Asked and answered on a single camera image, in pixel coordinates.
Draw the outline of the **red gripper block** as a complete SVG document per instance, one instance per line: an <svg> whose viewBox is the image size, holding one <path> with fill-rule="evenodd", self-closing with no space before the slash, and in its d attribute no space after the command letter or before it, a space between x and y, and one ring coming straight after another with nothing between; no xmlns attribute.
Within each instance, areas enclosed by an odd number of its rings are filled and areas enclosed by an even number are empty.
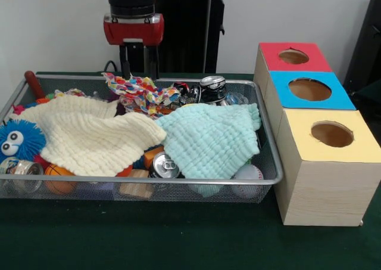
<svg viewBox="0 0 381 270"><path fill-rule="evenodd" d="M164 17L156 13L145 18L118 18L104 15L104 33L110 45L119 46L121 73L130 79L130 64L125 43L142 43L144 46L144 72L151 79L159 78L158 47L164 36Z"/></svg>

